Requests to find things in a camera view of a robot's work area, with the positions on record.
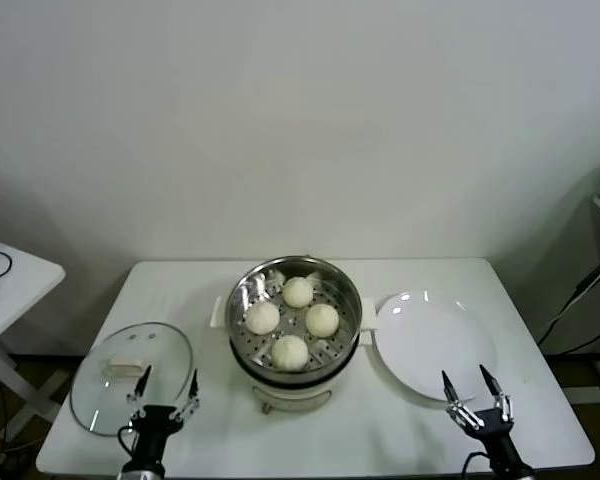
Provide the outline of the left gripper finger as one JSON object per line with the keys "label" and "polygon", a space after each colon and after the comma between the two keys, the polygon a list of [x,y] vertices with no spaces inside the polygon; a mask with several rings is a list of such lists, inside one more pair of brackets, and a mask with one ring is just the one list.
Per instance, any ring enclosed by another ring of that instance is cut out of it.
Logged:
{"label": "left gripper finger", "polygon": [[146,389],[152,366],[149,365],[142,376],[137,380],[134,390],[126,396],[126,401],[130,409],[130,418],[137,418],[142,410],[141,400]]}
{"label": "left gripper finger", "polygon": [[172,418],[174,420],[188,420],[194,412],[199,408],[200,400],[198,398],[199,384],[198,384],[198,370],[193,371],[189,391],[185,402],[176,409]]}

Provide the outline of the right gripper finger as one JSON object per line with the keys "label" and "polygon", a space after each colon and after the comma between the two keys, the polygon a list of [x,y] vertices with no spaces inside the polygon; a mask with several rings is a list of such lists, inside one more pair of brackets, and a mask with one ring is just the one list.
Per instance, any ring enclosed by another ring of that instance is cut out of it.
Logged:
{"label": "right gripper finger", "polygon": [[461,402],[451,380],[444,370],[441,371],[441,375],[443,391],[448,403],[446,412],[450,418],[463,430],[480,430],[481,419]]}
{"label": "right gripper finger", "polygon": [[494,407],[500,411],[501,419],[503,421],[511,421],[512,403],[510,396],[504,393],[498,380],[485,368],[484,365],[480,365],[479,368],[487,389],[494,399]]}

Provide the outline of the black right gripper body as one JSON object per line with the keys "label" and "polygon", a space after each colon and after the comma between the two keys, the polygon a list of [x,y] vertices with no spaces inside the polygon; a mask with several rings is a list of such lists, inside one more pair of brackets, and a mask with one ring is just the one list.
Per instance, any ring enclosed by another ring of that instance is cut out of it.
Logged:
{"label": "black right gripper body", "polygon": [[479,410],[475,416],[482,421],[466,428],[466,433],[478,440],[485,448],[492,463],[522,464],[522,459],[510,437],[511,420],[504,421],[498,408]]}

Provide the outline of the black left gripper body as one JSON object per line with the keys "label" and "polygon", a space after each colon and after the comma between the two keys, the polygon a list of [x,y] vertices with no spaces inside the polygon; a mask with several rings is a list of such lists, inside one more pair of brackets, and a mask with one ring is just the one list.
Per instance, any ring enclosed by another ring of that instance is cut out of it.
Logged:
{"label": "black left gripper body", "polygon": [[182,429],[182,420],[175,406],[147,405],[131,416],[131,429],[137,435],[131,458],[161,461],[168,438]]}

